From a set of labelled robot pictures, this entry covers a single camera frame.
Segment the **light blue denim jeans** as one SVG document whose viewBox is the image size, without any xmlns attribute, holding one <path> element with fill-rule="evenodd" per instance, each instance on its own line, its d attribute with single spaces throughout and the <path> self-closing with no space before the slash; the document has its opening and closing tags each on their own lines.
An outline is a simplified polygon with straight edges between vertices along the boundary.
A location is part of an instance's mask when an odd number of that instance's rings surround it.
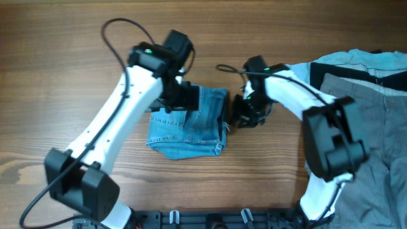
<svg viewBox="0 0 407 229">
<path fill-rule="evenodd" d="M 219 156 L 226 147 L 227 95 L 225 88 L 200 87 L 197 111 L 152 113 L 146 146 L 171 160 Z"/>
</svg>

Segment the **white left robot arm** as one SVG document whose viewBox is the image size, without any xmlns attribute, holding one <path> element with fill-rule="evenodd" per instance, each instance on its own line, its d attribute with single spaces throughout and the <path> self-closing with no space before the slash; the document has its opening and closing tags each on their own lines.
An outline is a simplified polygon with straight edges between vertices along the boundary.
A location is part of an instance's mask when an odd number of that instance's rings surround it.
<svg viewBox="0 0 407 229">
<path fill-rule="evenodd" d="M 183 82 L 195 50 L 172 30 L 162 45 L 133 47 L 119 83 L 86 130 L 65 151 L 51 149 L 45 171 L 52 199 L 107 228 L 135 228 L 134 210 L 119 199 L 110 178 L 123 143 L 144 113 L 196 111 L 199 88 Z"/>
</svg>

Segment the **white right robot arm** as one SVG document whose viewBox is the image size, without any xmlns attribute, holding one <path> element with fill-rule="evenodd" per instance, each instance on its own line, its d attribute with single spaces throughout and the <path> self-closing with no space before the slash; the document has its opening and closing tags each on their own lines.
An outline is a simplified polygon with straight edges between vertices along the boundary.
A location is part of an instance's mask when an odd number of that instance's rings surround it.
<svg viewBox="0 0 407 229">
<path fill-rule="evenodd" d="M 301 120 L 310 177 L 293 219 L 302 226 L 327 223 L 342 189 L 369 155 L 355 100 L 325 94 L 284 64 L 268 66 L 260 55 L 249 58 L 240 75 L 247 82 L 234 98 L 231 122 L 238 128 L 262 125 L 276 102 Z"/>
</svg>

